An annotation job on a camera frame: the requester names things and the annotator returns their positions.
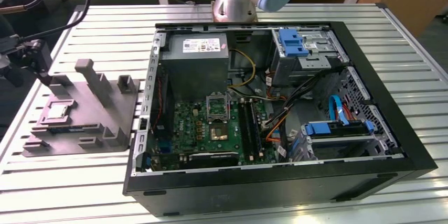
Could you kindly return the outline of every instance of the floor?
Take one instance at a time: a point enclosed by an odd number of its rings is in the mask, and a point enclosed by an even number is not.
[[[212,0],[199,0],[200,4],[210,3]],[[22,36],[32,34],[40,30],[48,30],[67,24],[76,5],[82,5],[84,0],[46,0],[46,5],[38,7],[32,13],[7,16],[12,23],[16,33]],[[92,5],[152,5],[158,0],[92,0]],[[46,38],[52,48],[60,34]],[[442,18],[435,18],[426,32],[418,38],[430,54],[448,72],[448,24]],[[15,88],[7,80],[0,79],[0,140],[7,132],[7,127],[15,118],[22,102],[34,84],[35,78],[23,71],[24,85]]]

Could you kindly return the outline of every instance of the slotted metal table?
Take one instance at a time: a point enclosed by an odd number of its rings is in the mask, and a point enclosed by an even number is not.
[[[80,15],[75,12],[71,21]],[[0,143],[0,223],[410,223],[448,220],[448,75],[388,9],[374,4],[288,5],[260,21],[344,21],[439,169],[362,201],[158,219],[122,194],[130,151],[23,157],[23,144],[50,90],[32,86]],[[51,73],[75,73],[80,58],[110,80],[146,78],[156,23],[211,22],[211,6],[92,6],[52,52]]]

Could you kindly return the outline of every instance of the ram slot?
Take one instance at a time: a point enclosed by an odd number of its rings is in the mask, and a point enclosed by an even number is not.
[[[263,146],[262,146],[262,138],[260,138],[260,129],[258,123],[258,116],[254,108],[254,103],[247,104],[248,107],[248,126],[251,132],[251,140],[254,145],[254,153],[256,157],[263,157]]]
[[[239,103],[239,119],[240,119],[240,130],[242,130],[242,142],[243,142],[243,151],[244,158],[247,161],[254,160],[254,150],[252,150],[252,142],[250,136],[250,130],[247,126],[247,106],[244,102]]]

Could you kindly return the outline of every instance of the power supply label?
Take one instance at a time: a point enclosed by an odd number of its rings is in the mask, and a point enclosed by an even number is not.
[[[183,52],[220,52],[219,38],[215,39],[186,39]]]

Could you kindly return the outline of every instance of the black plastic frame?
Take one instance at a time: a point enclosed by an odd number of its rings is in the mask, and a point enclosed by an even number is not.
[[[208,31],[208,26],[216,26],[216,23],[190,23],[190,24],[156,24],[158,29],[167,29],[167,31],[175,33],[186,33],[203,27],[204,31]],[[379,180],[372,185],[374,188],[384,187],[386,184],[395,183],[402,179],[416,178],[438,168],[432,157],[430,156],[427,149],[399,109],[399,106],[374,70],[374,67],[347,29],[343,22],[262,22],[262,23],[219,23],[220,27],[230,25],[239,25],[242,28],[254,29],[258,27],[286,27],[296,25],[328,25],[330,29],[335,32],[335,35],[340,41],[340,44],[346,50],[347,55],[351,58],[354,67],[359,73],[363,83],[371,93],[372,102],[378,106],[383,118],[390,126],[392,134],[396,137],[400,147],[404,151],[406,158],[384,159],[372,161],[358,161],[346,163],[324,163],[318,165],[300,165],[300,166],[284,166],[276,165],[274,168],[260,169],[234,169],[220,170],[218,172],[204,173],[170,173],[156,176],[136,176],[131,177],[132,169],[132,154],[134,154],[134,142],[131,144],[131,154],[128,160],[127,177],[124,181],[123,193],[135,194],[139,191],[146,193],[164,192],[167,189],[174,188],[190,188],[190,187],[206,187],[219,185],[235,185],[246,183],[274,182],[279,180],[306,179],[306,178],[324,178],[335,176],[350,176],[362,174],[376,174],[378,178],[394,177],[394,174],[406,174],[398,180]],[[350,200],[347,195],[342,195],[340,199]]]

